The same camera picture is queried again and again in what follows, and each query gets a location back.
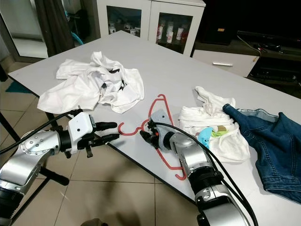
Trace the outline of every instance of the white cabinet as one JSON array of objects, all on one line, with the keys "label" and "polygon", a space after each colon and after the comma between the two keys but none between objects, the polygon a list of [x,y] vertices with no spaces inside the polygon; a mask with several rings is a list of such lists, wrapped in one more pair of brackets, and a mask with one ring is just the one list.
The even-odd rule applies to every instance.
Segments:
[{"label": "white cabinet", "polygon": [[120,30],[190,56],[202,0],[97,0],[101,37]]},{"label": "white cabinet", "polygon": [[242,77],[248,76],[258,56],[194,50],[192,58],[219,67]]},{"label": "white cabinet", "polygon": [[150,0],[97,0],[100,35],[120,30],[148,39]]},{"label": "white cabinet", "polygon": [[149,41],[190,56],[204,5],[203,1],[152,1]]}]

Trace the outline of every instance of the table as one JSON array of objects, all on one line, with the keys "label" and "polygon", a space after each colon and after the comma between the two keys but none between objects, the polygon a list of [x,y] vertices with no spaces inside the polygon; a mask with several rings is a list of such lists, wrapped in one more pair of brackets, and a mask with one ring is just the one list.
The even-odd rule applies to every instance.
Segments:
[{"label": "table", "polygon": [[[234,97],[237,108],[263,108],[271,114],[283,111],[289,118],[301,123],[301,100],[266,87],[219,68],[147,42],[125,32],[117,32],[83,46],[68,50],[9,74],[37,96],[62,81],[55,79],[58,66],[66,59],[90,62],[93,51],[102,51],[109,59],[121,62],[125,68],[137,68],[144,82],[145,98],[129,111],[118,114],[109,106],[98,105],[90,112],[95,121],[124,122],[124,132],[133,132],[147,119],[148,110],[159,94],[167,98],[175,125],[182,106],[199,106],[195,86],[202,86],[222,97]],[[135,161],[144,169],[176,189],[190,200],[194,194],[187,180],[180,181],[169,170],[155,149],[139,133],[111,142],[116,150]],[[257,153],[250,148],[251,159],[242,164],[224,166],[249,200],[259,225],[297,225],[301,205],[267,193],[263,190],[255,161]],[[172,153],[165,153],[171,165],[179,164]]]}]

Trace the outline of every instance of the crumpled white t-shirt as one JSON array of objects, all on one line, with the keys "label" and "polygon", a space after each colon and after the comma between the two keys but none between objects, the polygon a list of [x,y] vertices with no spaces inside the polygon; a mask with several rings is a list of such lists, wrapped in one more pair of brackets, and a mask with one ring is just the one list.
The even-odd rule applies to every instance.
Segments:
[{"label": "crumpled white t-shirt", "polygon": [[209,149],[222,162],[244,162],[250,158],[249,144],[240,134],[239,125],[222,111],[225,104],[235,107],[234,98],[222,98],[203,89],[195,88],[201,107],[183,107],[179,116],[180,127],[191,135],[196,135],[207,127],[217,132],[224,126],[227,133],[220,137],[210,137]]},{"label": "crumpled white t-shirt", "polygon": [[144,99],[143,81],[137,69],[124,68],[101,52],[94,52],[91,60],[88,64],[66,59],[56,73],[58,80],[66,81],[43,93],[38,108],[59,114],[78,106],[93,110],[100,103],[123,113]]}]

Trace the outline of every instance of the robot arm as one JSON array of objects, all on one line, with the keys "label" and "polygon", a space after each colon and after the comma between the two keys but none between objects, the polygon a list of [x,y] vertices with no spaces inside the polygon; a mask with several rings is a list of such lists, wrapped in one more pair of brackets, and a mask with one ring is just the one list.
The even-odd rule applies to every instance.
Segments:
[{"label": "robot arm", "polygon": [[149,133],[141,131],[142,137],[162,151],[173,151],[180,159],[195,194],[200,214],[200,226],[246,226],[246,217],[233,199],[223,175],[215,167],[204,149],[190,137],[174,129],[159,126],[155,122],[170,124],[164,111],[155,112],[148,123]]},{"label": "robot arm", "polygon": [[11,218],[49,156],[64,152],[70,158],[78,150],[86,149],[87,157],[92,157],[91,147],[119,138],[119,134],[109,134],[95,139],[94,133],[115,127],[115,122],[95,123],[91,115],[81,112],[69,121],[68,130],[41,130],[22,142],[0,169],[0,217]]}]

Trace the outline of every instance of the jeans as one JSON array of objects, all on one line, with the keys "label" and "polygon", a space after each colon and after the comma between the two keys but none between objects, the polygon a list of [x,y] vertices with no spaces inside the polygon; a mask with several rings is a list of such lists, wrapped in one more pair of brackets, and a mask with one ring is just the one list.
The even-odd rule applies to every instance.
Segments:
[{"label": "jeans", "polygon": [[282,112],[263,109],[223,111],[239,124],[241,134],[258,153],[256,168],[266,191],[301,204],[301,125]]}]

